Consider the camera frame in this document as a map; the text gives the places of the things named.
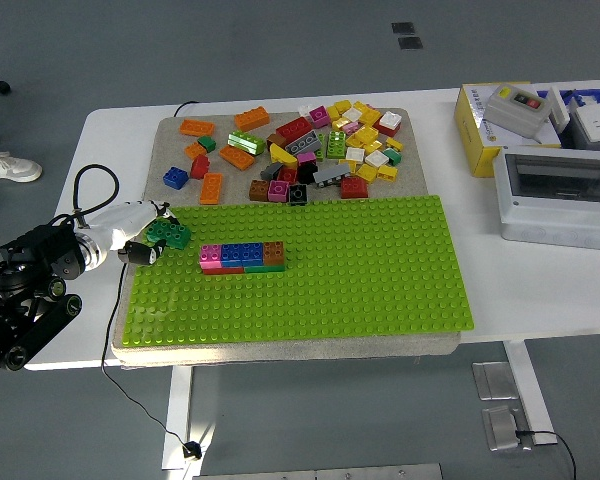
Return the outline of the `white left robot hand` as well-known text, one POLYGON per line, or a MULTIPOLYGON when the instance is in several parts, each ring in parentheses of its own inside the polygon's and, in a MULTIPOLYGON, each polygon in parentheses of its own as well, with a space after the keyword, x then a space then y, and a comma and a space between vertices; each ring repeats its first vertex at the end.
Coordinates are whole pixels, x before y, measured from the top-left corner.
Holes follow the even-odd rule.
POLYGON ((106 207, 89 221, 87 227, 75 230, 76 239, 84 256, 85 270, 101 265, 110 250, 120 250, 158 218, 174 220, 175 215, 167 202, 135 201, 106 207))

